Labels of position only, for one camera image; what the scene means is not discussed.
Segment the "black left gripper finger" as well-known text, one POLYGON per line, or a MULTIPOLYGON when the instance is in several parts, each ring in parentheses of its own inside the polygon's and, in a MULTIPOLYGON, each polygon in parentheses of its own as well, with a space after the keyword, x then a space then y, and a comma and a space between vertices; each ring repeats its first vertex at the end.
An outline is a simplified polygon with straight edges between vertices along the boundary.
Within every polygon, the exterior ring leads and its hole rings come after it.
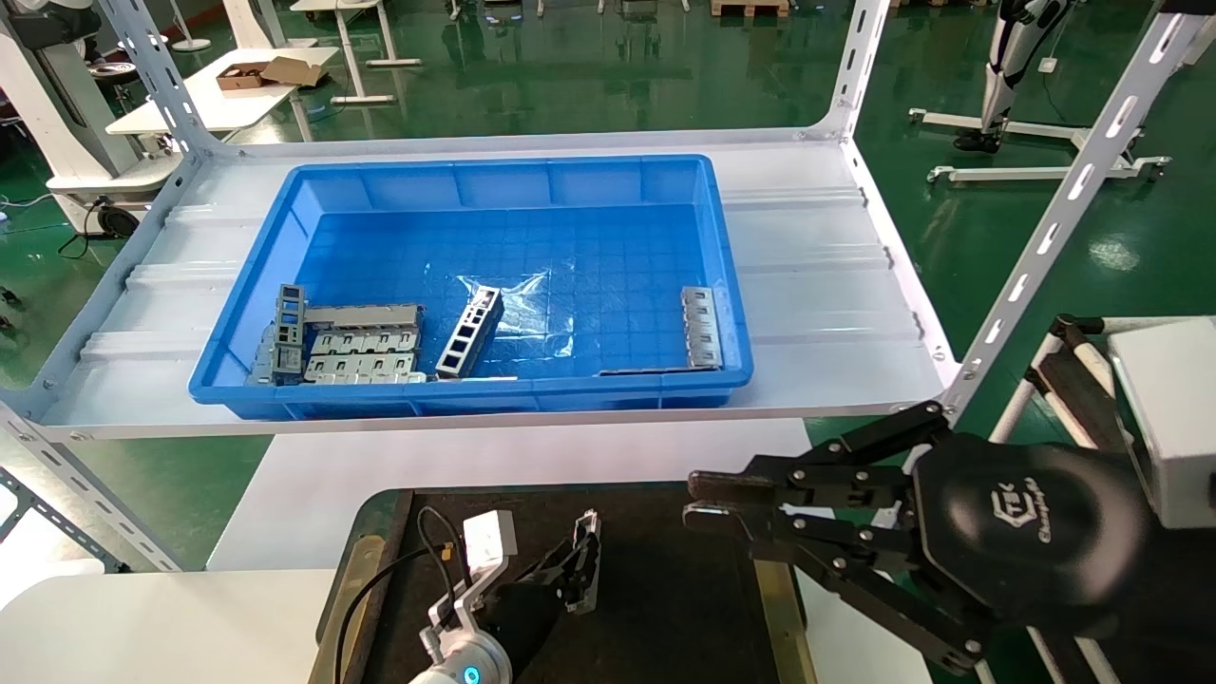
POLYGON ((568 562, 568 612, 589 613, 599 588, 599 525, 582 525, 568 562))
POLYGON ((556 598, 582 595, 582 542, 561 542, 540 562, 540 584, 556 592, 556 598))

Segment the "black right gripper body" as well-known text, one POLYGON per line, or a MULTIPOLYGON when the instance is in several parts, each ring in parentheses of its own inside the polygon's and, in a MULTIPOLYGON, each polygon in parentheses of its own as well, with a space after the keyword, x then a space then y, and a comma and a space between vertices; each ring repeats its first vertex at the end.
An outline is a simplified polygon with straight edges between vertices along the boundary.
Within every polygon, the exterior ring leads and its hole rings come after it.
POLYGON ((924 571, 957 611, 950 663, 1034 628, 1097 641, 1128 682, 1214 680, 1214 529, 1164 525, 1128 459, 959 433, 912 484, 924 571))

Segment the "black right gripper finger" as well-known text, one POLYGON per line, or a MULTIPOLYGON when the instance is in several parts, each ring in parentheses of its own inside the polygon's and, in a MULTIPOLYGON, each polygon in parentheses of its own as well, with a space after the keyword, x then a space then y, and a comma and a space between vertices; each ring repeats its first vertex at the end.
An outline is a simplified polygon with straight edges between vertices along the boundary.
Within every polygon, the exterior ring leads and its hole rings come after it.
POLYGON ((799 456, 751 456, 738 473, 697 470, 688 476, 696 501, 822 509, 886 509, 903 501, 912 477, 885 460, 947 434, 938 402, 852 428, 799 456))
POLYGON ((956 675, 986 657, 990 619, 951 615, 886 578, 877 542, 896 542, 896 561, 910 554, 896 531, 869 528, 872 542, 863 542, 858 525, 786 509, 686 509, 683 523, 745 542, 753 559, 790 564, 956 675))

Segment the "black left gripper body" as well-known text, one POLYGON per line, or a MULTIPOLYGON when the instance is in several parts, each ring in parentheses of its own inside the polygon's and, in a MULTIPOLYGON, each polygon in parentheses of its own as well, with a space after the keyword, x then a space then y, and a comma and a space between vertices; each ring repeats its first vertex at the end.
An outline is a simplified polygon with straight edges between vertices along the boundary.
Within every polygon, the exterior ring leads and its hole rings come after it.
POLYGON ((499 641, 518 682, 565 612, 565 578, 561 570, 536 570, 491 589, 474 611, 483 632, 499 641))

